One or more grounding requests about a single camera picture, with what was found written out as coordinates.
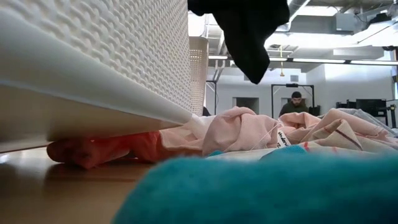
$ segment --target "teal towel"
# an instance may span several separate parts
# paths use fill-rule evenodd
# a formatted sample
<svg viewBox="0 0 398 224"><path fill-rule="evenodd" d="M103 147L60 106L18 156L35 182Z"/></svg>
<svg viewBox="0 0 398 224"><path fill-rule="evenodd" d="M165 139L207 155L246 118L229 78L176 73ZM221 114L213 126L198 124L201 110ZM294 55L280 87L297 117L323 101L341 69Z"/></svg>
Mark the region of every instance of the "teal towel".
<svg viewBox="0 0 398 224"><path fill-rule="evenodd" d="M398 157L176 159L151 170L115 224L398 223Z"/></svg>

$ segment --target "dark hair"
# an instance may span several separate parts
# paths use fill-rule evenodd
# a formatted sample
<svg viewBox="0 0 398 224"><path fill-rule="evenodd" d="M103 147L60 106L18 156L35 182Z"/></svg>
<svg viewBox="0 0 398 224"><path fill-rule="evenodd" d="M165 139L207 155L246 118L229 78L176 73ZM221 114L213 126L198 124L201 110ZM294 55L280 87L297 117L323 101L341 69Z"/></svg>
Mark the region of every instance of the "dark hair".
<svg viewBox="0 0 398 224"><path fill-rule="evenodd" d="M292 94L292 98L301 98L301 93L300 93L299 91L295 91L295 92Z"/></svg>

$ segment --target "man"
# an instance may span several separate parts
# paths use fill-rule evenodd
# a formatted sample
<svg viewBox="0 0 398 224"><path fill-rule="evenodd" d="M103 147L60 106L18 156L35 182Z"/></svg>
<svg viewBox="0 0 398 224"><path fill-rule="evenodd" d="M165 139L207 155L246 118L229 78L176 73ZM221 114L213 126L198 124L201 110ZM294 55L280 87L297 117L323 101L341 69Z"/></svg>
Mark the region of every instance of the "man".
<svg viewBox="0 0 398 224"><path fill-rule="evenodd" d="M292 94L292 100L289 103L286 103L280 113L279 116L282 116L286 113L301 113L301 112L308 112L308 108L302 102L301 93L299 91L295 91Z"/></svg>

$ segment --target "black cloth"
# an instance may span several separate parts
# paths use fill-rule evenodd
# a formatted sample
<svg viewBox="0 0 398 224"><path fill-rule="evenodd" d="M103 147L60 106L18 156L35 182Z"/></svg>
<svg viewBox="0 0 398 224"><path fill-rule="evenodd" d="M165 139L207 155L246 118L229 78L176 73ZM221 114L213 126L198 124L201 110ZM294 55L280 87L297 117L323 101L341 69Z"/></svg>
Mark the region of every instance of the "black cloth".
<svg viewBox="0 0 398 224"><path fill-rule="evenodd" d="M270 64L264 43L289 21L287 0L188 0L188 9L214 15L236 66L258 84Z"/></svg>
<svg viewBox="0 0 398 224"><path fill-rule="evenodd" d="M209 110L207 108L205 108L205 107L203 107L202 116L211 116Z"/></svg>

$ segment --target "white plastic storage unit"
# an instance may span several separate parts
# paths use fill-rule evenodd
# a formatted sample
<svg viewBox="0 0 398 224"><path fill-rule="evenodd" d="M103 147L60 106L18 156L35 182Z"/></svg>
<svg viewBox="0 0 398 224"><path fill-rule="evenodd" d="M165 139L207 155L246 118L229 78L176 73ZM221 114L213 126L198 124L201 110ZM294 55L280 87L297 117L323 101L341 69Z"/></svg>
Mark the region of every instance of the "white plastic storage unit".
<svg viewBox="0 0 398 224"><path fill-rule="evenodd" d="M186 0L2 0L0 152L191 117Z"/></svg>
<svg viewBox="0 0 398 224"><path fill-rule="evenodd" d="M192 113L201 116L208 67L208 40L204 37L189 37L189 51L191 62L191 101Z"/></svg>

